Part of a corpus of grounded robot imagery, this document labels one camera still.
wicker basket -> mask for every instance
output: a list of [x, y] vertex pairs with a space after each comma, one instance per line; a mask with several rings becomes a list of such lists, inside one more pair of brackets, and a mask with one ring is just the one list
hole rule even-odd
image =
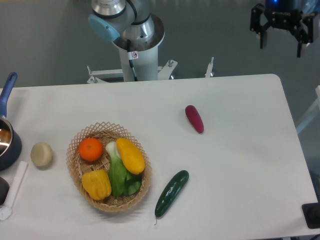
[[[99, 139], [103, 144], [103, 155], [102, 157], [93, 162], [87, 162], [80, 158], [79, 156], [79, 144], [83, 139], [86, 138], [96, 138]], [[105, 149], [106, 145], [112, 141], [115, 141], [118, 138], [126, 138], [134, 143], [141, 151], [144, 162], [145, 169], [141, 173], [142, 176], [142, 185], [140, 190], [131, 196], [123, 196], [123, 197], [113, 197], [109, 196], [104, 200], [97, 201], [93, 200], [87, 191], [84, 189], [81, 178], [83, 174], [98, 169], [105, 169], [107, 172], [110, 167], [110, 157]], [[79, 132], [74, 139], [69, 144], [69, 148], [67, 150], [67, 167], [71, 178], [74, 182], [74, 185], [78, 188], [79, 192], [82, 196], [95, 208], [102, 210], [104, 212], [122, 212], [130, 209], [134, 205], [136, 205], [148, 192], [150, 183], [151, 183], [151, 172], [152, 168], [150, 162], [148, 161], [148, 157], [143, 150], [141, 144], [132, 136], [125, 128], [120, 125], [110, 123], [110, 122], [102, 122], [96, 123], [95, 125], [91, 125], [86, 127], [81, 132]]]

green vegetable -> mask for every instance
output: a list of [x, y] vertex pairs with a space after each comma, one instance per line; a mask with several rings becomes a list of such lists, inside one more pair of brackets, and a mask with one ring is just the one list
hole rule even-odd
[[178, 172], [164, 188], [158, 202], [156, 203], [154, 214], [156, 218], [161, 218], [172, 203], [175, 201], [183, 187], [189, 179], [189, 173], [186, 170]]
[[123, 195], [130, 196], [132, 194], [135, 194], [136, 192], [139, 191], [141, 185], [142, 185], [141, 175], [140, 174], [135, 175], [127, 171], [125, 182], [124, 182], [125, 188], [123, 191]]
[[105, 146], [105, 149], [111, 158], [108, 172], [111, 184], [111, 195], [117, 198], [120, 197], [126, 189], [125, 180], [127, 176], [127, 169], [120, 158], [115, 141], [108, 143]]

black object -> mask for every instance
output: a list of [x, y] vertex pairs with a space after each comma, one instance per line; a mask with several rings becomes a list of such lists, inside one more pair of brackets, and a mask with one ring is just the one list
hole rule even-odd
[[308, 228], [320, 229], [320, 203], [303, 204], [302, 211]]
[[[313, 43], [319, 35], [319, 13], [304, 14], [301, 8], [301, 0], [266, 0], [265, 6], [261, 3], [254, 6], [251, 10], [250, 30], [260, 36], [260, 49], [267, 45], [269, 27], [287, 30], [298, 41], [296, 56], [300, 58], [303, 44]], [[262, 14], [267, 20], [264, 25], [260, 24]]]
[[9, 184], [0, 177], [0, 205], [4, 204], [9, 191]]
[[9, 74], [0, 95], [0, 171], [10, 167], [20, 156], [22, 143], [7, 116], [7, 101], [17, 80], [15, 72]]

sticker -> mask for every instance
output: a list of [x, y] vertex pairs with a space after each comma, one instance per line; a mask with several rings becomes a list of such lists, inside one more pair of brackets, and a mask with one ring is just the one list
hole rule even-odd
[[128, 52], [128, 58], [129, 60], [138, 59], [139, 58], [138, 52], [137, 51]]

cucumber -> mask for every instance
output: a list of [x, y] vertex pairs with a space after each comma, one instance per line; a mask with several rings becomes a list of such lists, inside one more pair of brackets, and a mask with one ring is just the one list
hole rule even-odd
[[165, 186], [158, 202], [156, 203], [154, 210], [154, 215], [156, 218], [161, 218], [165, 215], [181, 190], [188, 182], [188, 179], [189, 173], [186, 170], [182, 170], [173, 176], [173, 178]]

